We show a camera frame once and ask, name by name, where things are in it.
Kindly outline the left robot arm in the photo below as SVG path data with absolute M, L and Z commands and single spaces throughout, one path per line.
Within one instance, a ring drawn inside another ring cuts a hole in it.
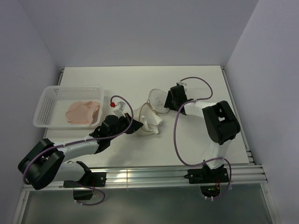
M 100 126 L 83 140 L 54 143 L 48 138 L 40 140 L 18 164 L 27 185 L 35 190 L 52 182 L 64 182 L 64 187 L 103 187 L 105 179 L 93 173 L 82 161 L 72 162 L 83 155 L 98 154 L 106 150 L 120 134 L 133 134 L 143 124 L 128 113 L 124 116 L 108 115 Z

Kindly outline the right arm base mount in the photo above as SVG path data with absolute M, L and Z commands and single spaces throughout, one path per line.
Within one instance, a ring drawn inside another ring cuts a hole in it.
M 203 168 L 189 169 L 184 178 L 190 184 L 200 184 L 204 197 L 215 199 L 221 194 L 221 183 L 230 186 L 231 174 L 223 165 L 217 169 L 210 169 L 208 165 L 204 165 Z

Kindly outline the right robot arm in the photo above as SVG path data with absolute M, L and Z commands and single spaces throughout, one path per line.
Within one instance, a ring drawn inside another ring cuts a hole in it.
M 217 169 L 222 168 L 224 165 L 228 146 L 241 131 L 239 121 L 229 103 L 225 100 L 217 103 L 208 103 L 201 99 L 188 99 L 184 87 L 177 84 L 168 91 L 164 107 L 177 112 L 173 128 L 173 144 L 178 159 L 189 167 L 207 165 L 207 168 L 202 170 L 203 179 L 207 182 L 214 181 L 219 174 Z M 208 155 L 201 163 L 188 164 L 179 154 L 177 123 L 180 114 L 204 119 L 211 142 Z

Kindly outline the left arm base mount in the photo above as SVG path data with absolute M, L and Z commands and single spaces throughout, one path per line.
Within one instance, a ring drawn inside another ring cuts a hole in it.
M 84 190 L 73 190 L 73 199 L 76 203 L 84 206 L 94 206 L 104 202 L 106 194 L 103 190 L 99 189 L 105 187 L 106 173 L 88 173 L 84 174 L 79 181 L 64 181 L 64 188 L 84 188 Z M 89 203 L 93 196 L 98 194 L 102 195 L 102 198 L 98 202 Z

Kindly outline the pink bra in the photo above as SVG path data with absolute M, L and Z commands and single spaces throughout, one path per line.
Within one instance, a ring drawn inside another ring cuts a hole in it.
M 65 116 L 68 123 L 76 125 L 91 125 L 98 114 L 98 101 L 77 101 L 67 109 Z

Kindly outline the white bra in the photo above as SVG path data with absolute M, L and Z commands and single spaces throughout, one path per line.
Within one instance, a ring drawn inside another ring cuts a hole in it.
M 138 121 L 143 126 L 137 131 L 139 135 L 152 135 L 159 133 L 159 125 L 162 119 L 151 109 L 148 103 L 143 104 L 139 110 Z

